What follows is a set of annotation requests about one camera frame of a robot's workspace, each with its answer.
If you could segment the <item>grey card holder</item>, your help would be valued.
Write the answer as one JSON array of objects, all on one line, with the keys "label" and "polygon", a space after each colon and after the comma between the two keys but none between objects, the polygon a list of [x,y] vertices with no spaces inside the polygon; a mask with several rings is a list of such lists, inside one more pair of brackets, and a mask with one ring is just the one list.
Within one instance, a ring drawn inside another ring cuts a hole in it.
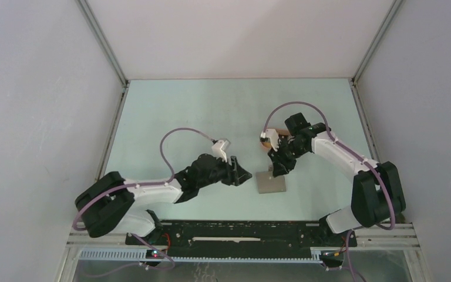
[{"label": "grey card holder", "polygon": [[274,177],[273,170],[273,165],[269,165],[267,171],[255,174],[259,194],[283,193],[287,191],[284,176]]}]

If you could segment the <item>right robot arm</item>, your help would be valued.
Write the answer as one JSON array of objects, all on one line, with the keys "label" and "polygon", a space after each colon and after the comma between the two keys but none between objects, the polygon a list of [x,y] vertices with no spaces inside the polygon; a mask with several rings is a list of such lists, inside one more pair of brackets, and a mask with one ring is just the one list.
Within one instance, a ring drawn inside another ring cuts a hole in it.
[{"label": "right robot arm", "polygon": [[334,165],[352,184],[350,205],[321,219],[318,229],[321,243],[332,246],[345,231],[381,227],[385,220],[390,221],[389,229],[394,228],[406,203],[398,168],[393,163],[367,159],[342,143],[326,124],[312,125],[302,113],[290,116],[285,125],[289,131],[286,138],[267,127],[260,134],[260,140],[271,146],[268,156],[274,177],[288,174],[298,158],[313,153]]}]

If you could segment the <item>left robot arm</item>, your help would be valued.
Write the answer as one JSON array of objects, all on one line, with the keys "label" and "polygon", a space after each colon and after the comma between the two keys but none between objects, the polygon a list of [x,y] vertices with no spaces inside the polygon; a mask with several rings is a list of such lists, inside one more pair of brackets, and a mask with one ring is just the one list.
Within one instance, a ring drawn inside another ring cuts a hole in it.
[{"label": "left robot arm", "polygon": [[75,199],[78,215],[73,228],[87,231],[91,238],[134,233],[147,244],[156,244],[163,227],[149,205],[184,203],[212,184],[240,186],[251,177],[235,156],[225,162],[206,153],[177,172],[170,182],[141,183],[125,179],[117,171],[110,172]]}]

